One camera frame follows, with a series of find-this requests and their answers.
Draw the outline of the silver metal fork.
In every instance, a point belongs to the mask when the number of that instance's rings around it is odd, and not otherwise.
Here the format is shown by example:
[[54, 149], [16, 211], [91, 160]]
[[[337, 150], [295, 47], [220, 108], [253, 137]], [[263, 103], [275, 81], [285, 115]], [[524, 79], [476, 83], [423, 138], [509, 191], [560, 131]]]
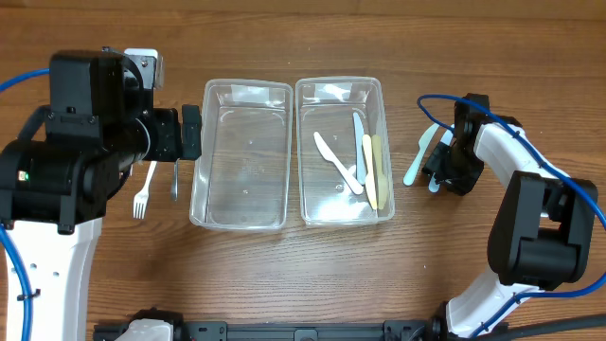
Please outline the silver metal fork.
[[173, 176], [170, 187], [171, 200], [176, 202], [179, 196], [179, 160], [175, 160], [173, 163]]

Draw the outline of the white plastic knife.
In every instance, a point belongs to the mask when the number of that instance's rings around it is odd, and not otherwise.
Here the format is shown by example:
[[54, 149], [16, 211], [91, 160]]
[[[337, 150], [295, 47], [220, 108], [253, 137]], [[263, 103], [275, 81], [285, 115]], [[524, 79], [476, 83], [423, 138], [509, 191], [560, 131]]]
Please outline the white plastic knife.
[[331, 162], [335, 168], [339, 171], [349, 188], [354, 194], [360, 195], [363, 193], [363, 186], [357, 181], [357, 179], [349, 172], [349, 170], [343, 165], [336, 154], [328, 146], [324, 138], [318, 132], [313, 133], [313, 139], [317, 150], [320, 152], [322, 157]]

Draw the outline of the light blue plastic knife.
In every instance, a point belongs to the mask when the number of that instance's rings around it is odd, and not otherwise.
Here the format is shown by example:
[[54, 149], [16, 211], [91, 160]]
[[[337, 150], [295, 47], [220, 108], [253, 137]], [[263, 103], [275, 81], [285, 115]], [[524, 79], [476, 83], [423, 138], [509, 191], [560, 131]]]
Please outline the light blue plastic knife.
[[[442, 138], [440, 139], [440, 142], [443, 143], [443, 144], [446, 144], [446, 145], [450, 145], [452, 139], [453, 139], [453, 133], [451, 131], [447, 130], [442, 135]], [[431, 177], [430, 182], [428, 184], [428, 189], [432, 193], [439, 192], [440, 184], [437, 182], [435, 175], [433, 175]]]

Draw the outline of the yellow plastic knife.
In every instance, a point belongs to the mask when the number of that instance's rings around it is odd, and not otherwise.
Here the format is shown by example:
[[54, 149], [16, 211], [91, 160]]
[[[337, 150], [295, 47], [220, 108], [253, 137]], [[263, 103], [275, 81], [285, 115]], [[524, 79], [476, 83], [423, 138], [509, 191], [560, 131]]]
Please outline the yellow plastic knife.
[[374, 176], [374, 163], [373, 163], [373, 151], [372, 141], [369, 135], [363, 135], [363, 153], [366, 165], [366, 176], [365, 176], [365, 192], [368, 198], [368, 202], [373, 210], [378, 208], [377, 201], [377, 190], [375, 185]]

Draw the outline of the mint green plastic knife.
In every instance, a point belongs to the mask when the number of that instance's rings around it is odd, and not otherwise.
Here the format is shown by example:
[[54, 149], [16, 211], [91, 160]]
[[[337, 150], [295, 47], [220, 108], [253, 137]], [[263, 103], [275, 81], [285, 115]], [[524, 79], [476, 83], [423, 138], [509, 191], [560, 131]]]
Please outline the mint green plastic knife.
[[413, 162], [411, 163], [410, 167], [408, 168], [406, 174], [403, 176], [402, 178], [402, 182], [407, 186], [410, 187], [413, 185], [417, 174], [419, 172], [419, 168], [420, 168], [420, 163], [423, 159], [423, 156], [425, 155], [427, 148], [430, 144], [430, 142], [432, 141], [437, 129], [439, 128], [439, 126], [434, 123], [432, 124], [419, 138], [418, 141], [418, 146], [419, 146], [419, 150], [417, 155], [415, 156]]

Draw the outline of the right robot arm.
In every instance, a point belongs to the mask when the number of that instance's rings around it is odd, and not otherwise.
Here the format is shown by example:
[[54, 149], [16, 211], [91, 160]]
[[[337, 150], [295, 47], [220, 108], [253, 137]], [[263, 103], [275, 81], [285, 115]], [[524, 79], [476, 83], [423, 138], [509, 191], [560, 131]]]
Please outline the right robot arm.
[[490, 111], [488, 96], [452, 97], [450, 143], [439, 143], [423, 173], [463, 196], [490, 167], [505, 188], [487, 244], [488, 266], [459, 296], [441, 304], [428, 322], [427, 340], [516, 338], [602, 326], [602, 316], [508, 330], [503, 320], [531, 298], [577, 298], [602, 288], [561, 292], [584, 274], [594, 222], [605, 220], [597, 187], [556, 168], [527, 139], [514, 117]]

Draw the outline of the white plastic fork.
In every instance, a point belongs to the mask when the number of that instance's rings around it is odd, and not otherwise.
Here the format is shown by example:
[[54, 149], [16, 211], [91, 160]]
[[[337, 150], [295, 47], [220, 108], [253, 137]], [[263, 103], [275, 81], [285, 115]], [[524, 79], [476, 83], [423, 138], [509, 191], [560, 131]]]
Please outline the white plastic fork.
[[143, 220], [145, 218], [150, 198], [150, 186], [156, 167], [157, 162], [151, 161], [146, 175], [145, 183], [142, 189], [134, 196], [133, 217], [137, 220]]

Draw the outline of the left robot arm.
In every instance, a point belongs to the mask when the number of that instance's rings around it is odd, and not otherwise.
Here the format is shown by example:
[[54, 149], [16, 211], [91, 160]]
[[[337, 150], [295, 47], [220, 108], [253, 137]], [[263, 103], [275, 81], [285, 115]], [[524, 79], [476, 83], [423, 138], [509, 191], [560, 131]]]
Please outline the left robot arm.
[[133, 165], [201, 154], [195, 105], [158, 108], [154, 49], [62, 50], [42, 71], [50, 100], [1, 153], [9, 340], [81, 340], [108, 202]]

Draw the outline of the pale grey plastic knife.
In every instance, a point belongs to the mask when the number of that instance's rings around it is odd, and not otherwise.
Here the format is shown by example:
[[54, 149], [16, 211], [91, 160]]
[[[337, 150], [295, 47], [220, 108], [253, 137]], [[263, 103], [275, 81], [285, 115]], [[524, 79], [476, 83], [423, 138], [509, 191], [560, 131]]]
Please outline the pale grey plastic knife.
[[363, 185], [365, 183], [366, 169], [363, 152], [363, 136], [364, 127], [361, 118], [357, 112], [352, 114], [354, 135], [355, 135], [355, 148], [356, 148], [356, 178], [357, 181]]

